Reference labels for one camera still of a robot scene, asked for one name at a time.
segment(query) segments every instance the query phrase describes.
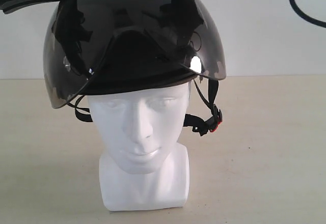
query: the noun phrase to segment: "white mannequin head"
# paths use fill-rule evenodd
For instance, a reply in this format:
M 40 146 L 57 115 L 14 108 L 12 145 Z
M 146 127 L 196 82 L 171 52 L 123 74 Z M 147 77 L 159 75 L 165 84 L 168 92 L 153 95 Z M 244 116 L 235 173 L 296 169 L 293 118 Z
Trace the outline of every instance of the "white mannequin head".
M 191 82 L 136 92 L 88 96 L 90 113 L 105 147 L 129 174 L 158 170 L 177 144 Z

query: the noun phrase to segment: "table surface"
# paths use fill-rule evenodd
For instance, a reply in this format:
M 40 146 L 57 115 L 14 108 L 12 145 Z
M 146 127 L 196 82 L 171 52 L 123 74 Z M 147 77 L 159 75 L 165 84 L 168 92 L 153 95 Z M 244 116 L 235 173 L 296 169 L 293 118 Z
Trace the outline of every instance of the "table surface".
M 95 126 L 69 107 L 52 109 L 43 80 L 0 80 L 0 223 L 324 224 L 325 83 L 323 75 L 228 77 L 218 131 L 185 128 L 179 139 L 191 168 L 186 205 L 109 212 Z M 209 116 L 195 89 L 188 112 Z

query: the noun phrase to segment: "mannequin chin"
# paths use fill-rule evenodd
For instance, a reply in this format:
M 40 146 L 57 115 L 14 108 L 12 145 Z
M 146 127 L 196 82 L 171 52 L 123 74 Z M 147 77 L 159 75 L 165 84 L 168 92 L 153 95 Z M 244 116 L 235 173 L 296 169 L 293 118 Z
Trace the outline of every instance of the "mannequin chin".
M 89 96 L 106 150 L 100 159 L 104 205 L 112 211 L 181 207 L 189 188 L 185 146 L 177 143 L 191 83 Z

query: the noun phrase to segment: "tinted visor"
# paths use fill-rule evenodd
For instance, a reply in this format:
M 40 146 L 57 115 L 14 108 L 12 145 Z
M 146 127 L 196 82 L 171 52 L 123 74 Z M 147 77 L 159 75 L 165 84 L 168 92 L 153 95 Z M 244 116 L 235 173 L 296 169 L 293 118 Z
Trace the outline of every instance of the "tinted visor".
M 152 67 L 167 59 L 208 78 L 226 76 L 218 31 L 199 0 L 65 0 L 52 16 L 44 45 L 44 77 L 54 108 L 79 95 L 104 64 L 137 60 L 137 54 L 107 58 L 127 31 L 155 45 L 157 55 L 148 57 Z

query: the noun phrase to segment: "black cable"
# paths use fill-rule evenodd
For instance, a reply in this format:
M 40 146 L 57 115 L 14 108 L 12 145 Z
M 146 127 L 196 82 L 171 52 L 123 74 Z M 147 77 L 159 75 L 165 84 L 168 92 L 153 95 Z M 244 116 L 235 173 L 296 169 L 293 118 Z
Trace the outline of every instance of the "black cable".
M 320 27 L 324 27 L 326 28 L 326 22 L 320 21 L 318 19 L 314 19 L 312 17 L 310 17 L 309 15 L 305 14 L 296 4 L 295 0 L 289 0 L 291 7 L 293 8 L 293 10 L 295 11 L 295 13 L 300 16 L 302 19 L 304 19 L 305 21 L 320 26 Z

